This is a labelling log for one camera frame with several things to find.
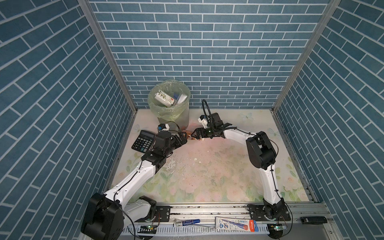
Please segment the white red toothpaste box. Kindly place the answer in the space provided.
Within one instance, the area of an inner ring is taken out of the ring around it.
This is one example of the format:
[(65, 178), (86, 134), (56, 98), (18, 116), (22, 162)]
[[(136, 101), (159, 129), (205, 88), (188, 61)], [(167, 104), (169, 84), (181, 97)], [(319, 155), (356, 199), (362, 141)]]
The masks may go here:
[(216, 217), (216, 228), (224, 231), (258, 232), (259, 228), (254, 220)]

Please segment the black remote right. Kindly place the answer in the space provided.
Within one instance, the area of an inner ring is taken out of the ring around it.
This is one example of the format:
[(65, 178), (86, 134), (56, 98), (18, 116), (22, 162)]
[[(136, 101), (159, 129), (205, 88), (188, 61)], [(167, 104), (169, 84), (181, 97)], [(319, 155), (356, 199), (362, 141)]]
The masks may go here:
[(300, 217), (302, 224), (307, 225), (322, 225), (327, 224), (328, 220), (322, 216)]

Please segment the white tea bottle green label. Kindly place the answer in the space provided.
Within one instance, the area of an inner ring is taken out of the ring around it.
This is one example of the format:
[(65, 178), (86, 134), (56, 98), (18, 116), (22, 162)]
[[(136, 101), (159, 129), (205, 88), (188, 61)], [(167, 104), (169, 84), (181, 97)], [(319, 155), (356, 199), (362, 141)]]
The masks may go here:
[(161, 90), (158, 90), (158, 92), (155, 94), (155, 99), (167, 108), (172, 107), (175, 103), (174, 98)]

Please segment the brown coffee bottle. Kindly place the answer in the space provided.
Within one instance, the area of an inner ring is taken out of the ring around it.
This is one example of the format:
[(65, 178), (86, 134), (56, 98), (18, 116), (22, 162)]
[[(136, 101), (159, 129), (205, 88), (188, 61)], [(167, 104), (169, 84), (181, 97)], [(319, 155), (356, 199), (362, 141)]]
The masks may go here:
[(190, 131), (186, 131), (186, 134), (187, 134), (187, 140), (188, 141), (192, 141), (192, 140), (195, 140), (196, 138), (194, 138), (193, 136), (192, 136), (192, 132), (190, 132)]

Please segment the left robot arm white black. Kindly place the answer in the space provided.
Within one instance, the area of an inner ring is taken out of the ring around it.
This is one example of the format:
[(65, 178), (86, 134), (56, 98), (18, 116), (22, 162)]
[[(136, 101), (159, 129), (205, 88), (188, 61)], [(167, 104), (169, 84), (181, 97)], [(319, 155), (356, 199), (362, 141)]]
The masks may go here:
[(141, 157), (141, 163), (115, 187), (104, 194), (95, 193), (88, 202), (81, 232), (93, 240), (116, 240), (137, 220), (152, 219), (156, 202), (141, 197), (129, 204), (133, 195), (166, 163), (173, 151), (188, 141), (186, 132), (161, 131), (153, 146)]

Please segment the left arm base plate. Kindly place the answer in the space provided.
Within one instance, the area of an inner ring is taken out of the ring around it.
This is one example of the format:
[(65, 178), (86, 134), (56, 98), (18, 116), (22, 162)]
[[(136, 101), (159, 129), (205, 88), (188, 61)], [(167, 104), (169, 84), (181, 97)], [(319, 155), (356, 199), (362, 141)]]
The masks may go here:
[(170, 206), (156, 206), (150, 211), (150, 222), (169, 222), (171, 215)]

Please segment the blue marker pen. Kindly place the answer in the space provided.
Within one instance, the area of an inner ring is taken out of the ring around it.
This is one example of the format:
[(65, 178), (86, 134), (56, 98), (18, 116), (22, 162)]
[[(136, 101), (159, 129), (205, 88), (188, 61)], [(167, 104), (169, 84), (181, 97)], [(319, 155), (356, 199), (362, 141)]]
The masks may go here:
[(175, 221), (173, 226), (174, 227), (191, 226), (191, 225), (199, 224), (200, 222), (201, 222), (200, 219)]

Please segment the mesh bin with green bag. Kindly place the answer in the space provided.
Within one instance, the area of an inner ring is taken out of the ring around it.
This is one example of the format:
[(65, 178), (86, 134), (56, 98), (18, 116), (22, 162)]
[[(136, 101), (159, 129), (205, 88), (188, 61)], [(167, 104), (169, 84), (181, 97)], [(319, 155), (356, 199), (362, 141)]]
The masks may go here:
[(175, 122), (182, 130), (190, 121), (191, 91), (187, 85), (175, 80), (165, 80), (155, 85), (148, 94), (148, 104), (151, 112), (159, 122)]

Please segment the black calculator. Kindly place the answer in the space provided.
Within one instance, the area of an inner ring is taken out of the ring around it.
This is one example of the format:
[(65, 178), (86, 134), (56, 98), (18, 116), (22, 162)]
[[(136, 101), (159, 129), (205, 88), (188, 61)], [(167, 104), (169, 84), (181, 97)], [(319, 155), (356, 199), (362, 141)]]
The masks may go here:
[(146, 130), (141, 130), (139, 136), (134, 141), (132, 149), (145, 154), (151, 149), (155, 140), (155, 134)]

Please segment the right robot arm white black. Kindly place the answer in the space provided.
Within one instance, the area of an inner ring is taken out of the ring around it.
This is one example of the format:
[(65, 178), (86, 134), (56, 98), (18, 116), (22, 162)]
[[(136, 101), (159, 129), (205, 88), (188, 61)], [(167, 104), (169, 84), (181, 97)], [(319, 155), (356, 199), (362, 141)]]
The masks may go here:
[(201, 128), (193, 131), (191, 136), (199, 139), (213, 139), (221, 137), (233, 140), (247, 147), (251, 164), (260, 171), (263, 185), (264, 207), (262, 212), (267, 220), (274, 221), (287, 214), (291, 219), (291, 211), (281, 196), (275, 176), (275, 163), (278, 153), (271, 140), (263, 131), (258, 133), (247, 132), (230, 123), (223, 123), (219, 114), (201, 115), (198, 118)]

